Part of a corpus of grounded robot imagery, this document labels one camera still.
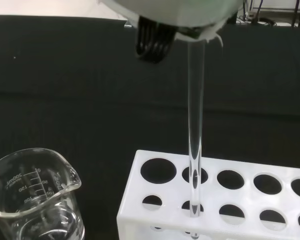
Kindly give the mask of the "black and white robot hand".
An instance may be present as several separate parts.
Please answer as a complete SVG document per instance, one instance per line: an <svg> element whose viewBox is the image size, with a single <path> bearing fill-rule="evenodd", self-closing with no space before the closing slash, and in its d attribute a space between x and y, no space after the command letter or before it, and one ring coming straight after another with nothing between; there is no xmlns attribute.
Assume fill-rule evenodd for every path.
<svg viewBox="0 0 300 240"><path fill-rule="evenodd" d="M175 40L209 42L239 9L240 0L103 0L137 29L135 53L157 64Z"/></svg>

